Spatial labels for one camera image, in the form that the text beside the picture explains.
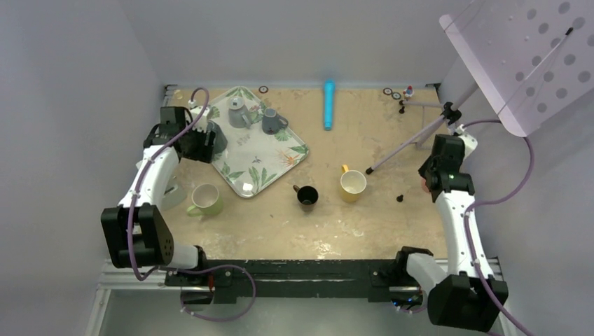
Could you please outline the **light green mug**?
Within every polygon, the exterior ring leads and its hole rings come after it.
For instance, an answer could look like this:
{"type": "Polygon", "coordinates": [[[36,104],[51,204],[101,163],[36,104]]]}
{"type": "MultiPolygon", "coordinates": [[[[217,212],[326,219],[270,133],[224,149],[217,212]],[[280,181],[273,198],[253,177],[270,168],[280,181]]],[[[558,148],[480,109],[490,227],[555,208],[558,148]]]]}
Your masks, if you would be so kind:
{"type": "Polygon", "coordinates": [[[212,184],[202,184],[196,187],[191,193],[192,205],[186,214],[190,217],[214,216],[223,211],[223,199],[219,189],[212,184]]]}

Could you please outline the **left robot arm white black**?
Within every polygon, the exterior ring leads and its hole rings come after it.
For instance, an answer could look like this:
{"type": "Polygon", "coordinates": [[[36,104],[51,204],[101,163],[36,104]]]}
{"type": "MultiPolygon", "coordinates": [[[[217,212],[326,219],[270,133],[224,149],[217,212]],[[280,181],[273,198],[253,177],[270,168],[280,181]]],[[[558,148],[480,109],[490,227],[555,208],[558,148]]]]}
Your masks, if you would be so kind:
{"type": "Polygon", "coordinates": [[[221,136],[208,121],[209,107],[166,106],[143,142],[137,175],[117,206],[100,216],[111,262],[117,268],[181,270],[191,286],[209,276],[205,252],[174,240],[161,214],[166,190],[181,159],[210,163],[221,136]]]}

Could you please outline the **dark grey mug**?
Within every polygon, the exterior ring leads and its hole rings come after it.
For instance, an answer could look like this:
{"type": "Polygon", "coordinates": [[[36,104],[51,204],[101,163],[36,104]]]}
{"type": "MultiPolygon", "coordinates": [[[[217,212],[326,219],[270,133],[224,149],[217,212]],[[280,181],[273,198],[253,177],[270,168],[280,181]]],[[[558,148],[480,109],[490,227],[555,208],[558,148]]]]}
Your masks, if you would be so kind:
{"type": "Polygon", "coordinates": [[[228,146],[228,140],[223,133],[223,130],[216,122],[210,120],[208,125],[212,132],[215,133],[215,140],[214,140],[214,147],[213,147],[213,154],[219,154],[225,151],[228,146]]]}

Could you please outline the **yellow mug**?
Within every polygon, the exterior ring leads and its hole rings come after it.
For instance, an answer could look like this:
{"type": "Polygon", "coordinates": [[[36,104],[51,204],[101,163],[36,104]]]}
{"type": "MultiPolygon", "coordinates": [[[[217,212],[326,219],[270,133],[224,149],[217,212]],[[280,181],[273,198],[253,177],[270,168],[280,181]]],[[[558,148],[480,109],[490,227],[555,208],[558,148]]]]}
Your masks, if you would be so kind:
{"type": "Polygon", "coordinates": [[[360,171],[351,170],[346,164],[341,169],[340,197],[344,202],[356,202],[367,187],[366,177],[360,171]]]}

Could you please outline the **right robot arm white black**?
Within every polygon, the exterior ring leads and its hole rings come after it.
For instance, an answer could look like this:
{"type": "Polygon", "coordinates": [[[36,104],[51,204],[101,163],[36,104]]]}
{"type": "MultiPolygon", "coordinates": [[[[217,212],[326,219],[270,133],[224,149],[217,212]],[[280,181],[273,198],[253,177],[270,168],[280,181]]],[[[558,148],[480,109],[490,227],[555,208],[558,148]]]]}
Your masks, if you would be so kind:
{"type": "Polygon", "coordinates": [[[509,290],[505,281],[495,278],[480,239],[472,236],[478,232],[470,209],[475,189],[471,176],[460,170],[471,142],[461,135],[436,135],[420,168],[442,220],[447,268],[427,249],[405,246],[396,255],[393,275],[403,285],[418,283],[421,305],[432,324],[488,332],[509,290]]]}

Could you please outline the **light grey mug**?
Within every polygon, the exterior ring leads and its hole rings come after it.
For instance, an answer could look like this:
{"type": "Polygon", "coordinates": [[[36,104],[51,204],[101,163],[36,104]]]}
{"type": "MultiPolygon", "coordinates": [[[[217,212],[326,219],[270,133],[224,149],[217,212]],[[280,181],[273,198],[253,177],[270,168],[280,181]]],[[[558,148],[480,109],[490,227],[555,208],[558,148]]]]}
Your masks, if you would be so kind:
{"type": "Polygon", "coordinates": [[[249,110],[244,102],[244,99],[239,96],[231,97],[227,101],[228,105],[228,122],[237,129],[250,129],[252,121],[249,117],[249,110]]]}

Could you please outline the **blue grey textured mug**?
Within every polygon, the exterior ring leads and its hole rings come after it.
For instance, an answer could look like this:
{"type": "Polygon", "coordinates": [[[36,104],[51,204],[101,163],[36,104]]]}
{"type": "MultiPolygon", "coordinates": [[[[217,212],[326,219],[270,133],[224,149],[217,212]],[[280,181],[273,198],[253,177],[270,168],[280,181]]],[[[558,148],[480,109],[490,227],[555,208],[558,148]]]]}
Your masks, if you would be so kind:
{"type": "Polygon", "coordinates": [[[263,118],[261,122],[263,132],[268,135],[274,135],[280,130],[286,129],[289,125],[288,120],[282,117],[273,108],[267,108],[263,112],[263,118]]]}

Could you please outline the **brown small mug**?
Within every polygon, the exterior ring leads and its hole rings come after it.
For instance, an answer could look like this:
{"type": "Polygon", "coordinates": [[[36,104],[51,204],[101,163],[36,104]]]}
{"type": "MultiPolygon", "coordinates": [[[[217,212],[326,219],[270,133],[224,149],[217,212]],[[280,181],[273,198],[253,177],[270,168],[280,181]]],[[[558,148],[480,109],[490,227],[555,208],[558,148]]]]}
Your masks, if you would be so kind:
{"type": "Polygon", "coordinates": [[[293,190],[296,192],[298,202],[301,206],[313,207],[319,199],[319,193],[317,189],[310,185],[305,185],[302,187],[293,185],[293,190]]]}

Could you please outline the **pink mug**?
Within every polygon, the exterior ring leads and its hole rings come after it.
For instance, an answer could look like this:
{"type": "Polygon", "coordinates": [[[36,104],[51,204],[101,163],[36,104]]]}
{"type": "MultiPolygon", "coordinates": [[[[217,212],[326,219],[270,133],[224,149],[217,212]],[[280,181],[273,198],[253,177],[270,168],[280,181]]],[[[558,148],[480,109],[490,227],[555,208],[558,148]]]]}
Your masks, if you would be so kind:
{"type": "Polygon", "coordinates": [[[423,179],[423,178],[421,179],[420,185],[421,185],[422,189],[423,189],[423,190],[424,190],[426,193],[428,193],[428,192],[429,192],[429,189],[428,189],[428,187],[426,186],[426,180],[425,180],[425,179],[423,179]]]}

